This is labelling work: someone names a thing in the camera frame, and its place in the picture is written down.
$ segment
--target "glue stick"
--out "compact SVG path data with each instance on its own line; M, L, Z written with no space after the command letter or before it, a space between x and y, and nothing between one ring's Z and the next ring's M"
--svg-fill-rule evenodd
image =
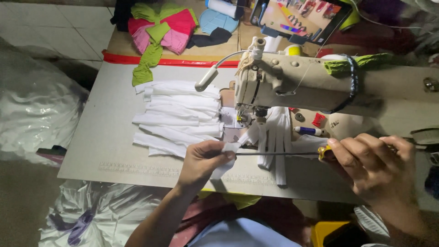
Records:
M209 9L215 10L221 14L235 18L236 6L222 0L205 0L205 5Z
M321 129L307 128L307 127L294 127L294 131L299 134L313 134L313 135L321 135Z

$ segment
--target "red scrap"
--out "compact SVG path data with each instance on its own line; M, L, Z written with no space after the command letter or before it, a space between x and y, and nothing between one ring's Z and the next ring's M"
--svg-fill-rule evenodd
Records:
M323 116L322 114L318 114L316 113L316 117L314 118L314 121L312 122L312 124L314 124L314 126L316 127L320 127L320 123L325 119L326 117Z

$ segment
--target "white spool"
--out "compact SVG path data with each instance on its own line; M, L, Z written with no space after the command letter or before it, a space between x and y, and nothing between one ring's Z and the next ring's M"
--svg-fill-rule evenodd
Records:
M209 9L215 10L221 14L235 18L236 6L222 0L205 0L205 5Z

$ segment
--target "white plastic bag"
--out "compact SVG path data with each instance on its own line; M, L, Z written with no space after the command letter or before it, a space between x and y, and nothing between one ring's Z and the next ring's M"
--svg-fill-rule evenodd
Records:
M58 165L35 152L68 148L87 97L58 68L0 38L0 160Z
M78 180L68 180L60 189L55 207L49 209L47 225L40 229L39 247L123 247L134 229L170 190ZM89 212L89 224L81 234L71 236L72 226L77 226L85 212ZM70 229L57 230L60 226Z

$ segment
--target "table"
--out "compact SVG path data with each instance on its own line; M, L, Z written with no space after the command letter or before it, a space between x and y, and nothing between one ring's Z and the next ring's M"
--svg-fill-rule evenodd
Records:
M68 147L58 177L100 182L173 187L183 164L169 156L148 157L148 149L133 145L140 132L131 123L144 112L142 94L131 86L135 65L103 62ZM155 80L200 80L208 68L156 66ZM213 84L227 88L236 69L220 68ZM241 156L220 181L208 182L207 189L253 195L306 200L362 203L348 185L327 165L301 157L287 158L287 186L276 185L274 169L256 165L257 156ZM439 208L425 196L428 207Z

